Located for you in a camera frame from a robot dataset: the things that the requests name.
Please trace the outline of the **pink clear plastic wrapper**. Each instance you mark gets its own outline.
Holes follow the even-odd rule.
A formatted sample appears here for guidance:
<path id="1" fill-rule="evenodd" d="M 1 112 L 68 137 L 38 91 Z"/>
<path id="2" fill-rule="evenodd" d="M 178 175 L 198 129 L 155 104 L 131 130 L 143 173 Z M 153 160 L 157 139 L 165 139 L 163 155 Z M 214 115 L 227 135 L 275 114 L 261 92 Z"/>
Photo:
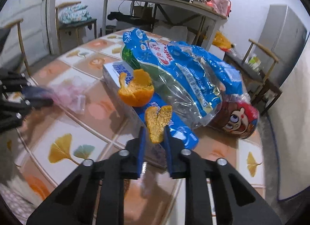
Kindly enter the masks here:
<path id="1" fill-rule="evenodd" d="M 86 108 L 85 91 L 91 85 L 92 82 L 85 81 L 78 76 L 67 78 L 58 84 L 50 86 L 52 99 L 57 105 L 76 114 L 84 114 Z"/>

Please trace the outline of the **pink plastic bags pile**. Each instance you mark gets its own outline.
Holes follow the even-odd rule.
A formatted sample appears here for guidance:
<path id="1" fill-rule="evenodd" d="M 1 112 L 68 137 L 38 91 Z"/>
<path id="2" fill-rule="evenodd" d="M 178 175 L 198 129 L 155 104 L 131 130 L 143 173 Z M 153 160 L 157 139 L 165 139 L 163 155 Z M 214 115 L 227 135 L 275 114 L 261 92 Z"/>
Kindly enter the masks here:
<path id="1" fill-rule="evenodd" d="M 216 12 L 226 18 L 231 12 L 232 3 L 230 0 L 191 0 L 194 4 L 208 7 L 209 10 Z"/>

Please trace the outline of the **large orange peel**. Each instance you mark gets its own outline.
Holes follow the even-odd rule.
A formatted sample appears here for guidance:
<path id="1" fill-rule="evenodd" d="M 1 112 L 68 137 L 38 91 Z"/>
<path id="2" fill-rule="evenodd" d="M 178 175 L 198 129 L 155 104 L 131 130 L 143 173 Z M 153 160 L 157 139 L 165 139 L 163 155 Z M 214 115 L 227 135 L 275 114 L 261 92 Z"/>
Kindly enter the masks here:
<path id="1" fill-rule="evenodd" d="M 125 73 L 119 76 L 120 89 L 118 95 L 121 100 L 132 107 L 147 105 L 154 94 L 154 86 L 148 72 L 143 69 L 133 71 L 133 79 L 126 84 Z"/>

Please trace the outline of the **floral folded cushion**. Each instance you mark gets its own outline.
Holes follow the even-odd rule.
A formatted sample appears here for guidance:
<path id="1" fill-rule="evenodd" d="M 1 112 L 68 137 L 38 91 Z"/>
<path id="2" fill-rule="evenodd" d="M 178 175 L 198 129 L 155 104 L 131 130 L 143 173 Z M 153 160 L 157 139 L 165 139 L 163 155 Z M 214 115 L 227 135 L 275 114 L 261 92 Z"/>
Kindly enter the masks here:
<path id="1" fill-rule="evenodd" d="M 63 24 L 87 21 L 92 18 L 87 7 L 87 5 L 79 3 L 62 8 L 58 13 L 58 19 Z"/>

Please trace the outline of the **blue plastic snack bag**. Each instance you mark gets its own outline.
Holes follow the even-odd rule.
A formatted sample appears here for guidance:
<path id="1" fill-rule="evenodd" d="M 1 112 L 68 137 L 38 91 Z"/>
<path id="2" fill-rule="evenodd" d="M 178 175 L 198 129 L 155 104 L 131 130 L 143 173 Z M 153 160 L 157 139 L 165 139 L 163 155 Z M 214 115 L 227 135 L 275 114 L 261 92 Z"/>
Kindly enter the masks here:
<path id="1" fill-rule="evenodd" d="M 156 93 L 191 129 L 208 125 L 224 101 L 250 102 L 240 72 L 201 47 L 156 42 L 138 28 L 122 40 L 122 58 L 149 73 Z"/>

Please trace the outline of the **small orange peel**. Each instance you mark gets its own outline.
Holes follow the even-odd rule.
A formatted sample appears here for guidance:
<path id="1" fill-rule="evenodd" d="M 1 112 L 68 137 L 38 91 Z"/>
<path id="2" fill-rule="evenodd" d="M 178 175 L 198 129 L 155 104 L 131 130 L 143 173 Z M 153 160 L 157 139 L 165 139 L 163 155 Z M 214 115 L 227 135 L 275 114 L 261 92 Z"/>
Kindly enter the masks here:
<path id="1" fill-rule="evenodd" d="M 145 122 L 152 143 L 159 144 L 163 141 L 163 132 L 172 118 L 173 109 L 171 105 L 162 107 L 150 106 L 145 111 Z"/>

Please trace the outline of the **red cartoon snack bag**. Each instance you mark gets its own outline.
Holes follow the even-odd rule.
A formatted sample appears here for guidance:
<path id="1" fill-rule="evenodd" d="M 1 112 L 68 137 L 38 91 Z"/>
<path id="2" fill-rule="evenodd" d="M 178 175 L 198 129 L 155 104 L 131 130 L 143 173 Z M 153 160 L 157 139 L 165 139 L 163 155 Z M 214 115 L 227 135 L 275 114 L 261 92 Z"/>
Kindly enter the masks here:
<path id="1" fill-rule="evenodd" d="M 224 95 L 221 108 L 209 122 L 209 126 L 245 139 L 256 130 L 259 117 L 259 111 L 251 103 L 236 95 Z"/>

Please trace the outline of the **orange plastic bag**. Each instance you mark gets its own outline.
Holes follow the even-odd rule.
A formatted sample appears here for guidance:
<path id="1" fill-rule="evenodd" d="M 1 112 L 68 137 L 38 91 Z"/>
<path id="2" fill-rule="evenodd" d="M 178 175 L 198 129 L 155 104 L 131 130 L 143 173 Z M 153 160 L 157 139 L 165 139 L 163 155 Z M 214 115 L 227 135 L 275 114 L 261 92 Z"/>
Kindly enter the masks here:
<path id="1" fill-rule="evenodd" d="M 234 45 L 220 31 L 216 32 L 212 44 L 224 52 L 227 52 L 234 47 Z"/>

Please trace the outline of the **wooden side table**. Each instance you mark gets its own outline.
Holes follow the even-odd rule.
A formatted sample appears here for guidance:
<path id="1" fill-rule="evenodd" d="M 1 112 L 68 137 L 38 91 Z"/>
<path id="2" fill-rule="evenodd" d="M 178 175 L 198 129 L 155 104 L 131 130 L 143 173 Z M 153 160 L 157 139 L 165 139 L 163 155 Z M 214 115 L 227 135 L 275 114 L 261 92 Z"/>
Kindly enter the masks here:
<path id="1" fill-rule="evenodd" d="M 102 9 L 102 34 L 106 34 L 106 23 L 107 23 L 107 9 L 108 1 L 103 0 L 103 9 Z M 130 10 L 133 10 L 134 3 L 152 3 L 154 4 L 153 16 L 151 21 L 154 23 L 156 21 L 157 11 L 160 11 L 164 17 L 165 23 L 170 26 L 185 26 L 191 20 L 199 18 L 199 25 L 197 29 L 188 28 L 188 30 L 195 34 L 192 44 L 201 46 L 206 50 L 212 45 L 213 39 L 216 35 L 216 32 L 220 29 L 220 26 L 227 22 L 227 17 L 216 13 L 215 11 L 209 9 L 207 6 L 200 4 L 194 4 L 191 2 L 181 1 L 181 0 L 122 0 L 122 1 L 131 1 Z M 163 9 L 164 6 L 169 6 L 173 8 L 182 9 L 184 11 L 192 12 L 193 15 L 189 16 L 178 23 L 174 23 L 166 11 Z"/>

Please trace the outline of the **wooden chair with cushion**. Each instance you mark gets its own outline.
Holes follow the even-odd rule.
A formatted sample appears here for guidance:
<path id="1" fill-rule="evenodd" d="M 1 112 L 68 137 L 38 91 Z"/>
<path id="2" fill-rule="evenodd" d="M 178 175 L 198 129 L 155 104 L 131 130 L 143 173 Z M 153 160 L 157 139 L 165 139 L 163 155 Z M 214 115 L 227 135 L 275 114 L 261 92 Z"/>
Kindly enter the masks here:
<path id="1" fill-rule="evenodd" d="M 57 43 L 58 43 L 60 53 L 63 53 L 63 47 L 62 47 L 61 37 L 60 37 L 61 31 L 68 32 L 69 34 L 71 34 L 72 32 L 75 32 L 78 46 L 80 45 L 79 30 L 81 28 L 87 27 L 89 30 L 93 29 L 94 30 L 94 38 L 97 39 L 97 37 L 98 37 L 97 36 L 97 19 L 96 18 L 92 17 L 91 19 L 89 19 L 87 21 L 74 22 L 71 24 L 63 24 L 59 21 L 58 13 L 59 13 L 59 11 L 62 10 L 62 8 L 66 8 L 66 7 L 72 6 L 74 4 L 79 4 L 79 3 L 81 3 L 81 1 L 69 1 L 69 2 L 61 3 L 55 7 L 56 35 L 57 35 Z"/>

